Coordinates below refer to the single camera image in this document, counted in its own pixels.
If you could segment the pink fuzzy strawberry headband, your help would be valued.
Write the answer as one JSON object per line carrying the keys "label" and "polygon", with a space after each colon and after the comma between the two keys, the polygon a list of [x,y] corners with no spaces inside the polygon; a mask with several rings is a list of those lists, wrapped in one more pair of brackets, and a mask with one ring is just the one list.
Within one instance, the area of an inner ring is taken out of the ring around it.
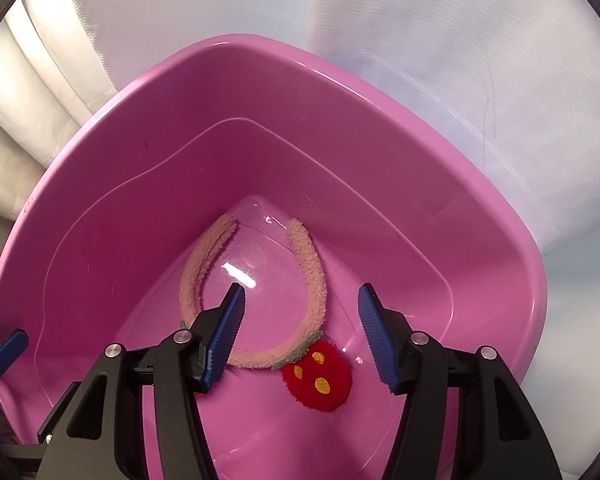
{"label": "pink fuzzy strawberry headband", "polygon": [[226,274],[245,286],[254,301],[254,308],[246,312],[247,342],[230,350],[228,364],[278,370],[294,400],[332,413],[347,402],[353,379],[342,352],[324,336],[328,292],[321,257],[298,219],[283,223],[272,243],[283,262],[268,258],[266,278],[223,263]]}

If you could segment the pink plastic tub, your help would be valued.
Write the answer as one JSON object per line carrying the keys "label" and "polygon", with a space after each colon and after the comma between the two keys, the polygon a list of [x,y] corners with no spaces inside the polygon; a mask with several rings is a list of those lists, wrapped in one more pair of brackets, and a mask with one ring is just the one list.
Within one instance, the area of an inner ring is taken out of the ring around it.
{"label": "pink plastic tub", "polygon": [[129,84],[34,188],[0,260],[0,342],[26,352],[0,403],[27,443],[108,344],[158,344],[181,323],[178,290],[200,234],[238,229],[204,282],[218,304],[283,262],[272,239],[298,219],[327,280],[325,336],[353,386],[332,413],[305,408],[276,370],[229,368],[199,409],[223,479],[377,479],[403,402],[379,380],[356,296],[445,346],[498,350],[523,378],[546,311],[540,254],[494,185],[426,122],[329,62],[277,41],[225,36]]}

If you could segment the white curtain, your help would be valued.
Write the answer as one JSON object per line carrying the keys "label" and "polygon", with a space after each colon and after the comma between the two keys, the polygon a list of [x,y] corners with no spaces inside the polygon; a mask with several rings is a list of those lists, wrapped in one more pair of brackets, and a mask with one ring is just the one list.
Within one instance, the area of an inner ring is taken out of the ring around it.
{"label": "white curtain", "polygon": [[88,118],[163,58],[229,32],[288,42],[373,84],[507,198],[548,281],[524,390],[564,477],[600,477],[600,0],[0,3],[0,255]]}

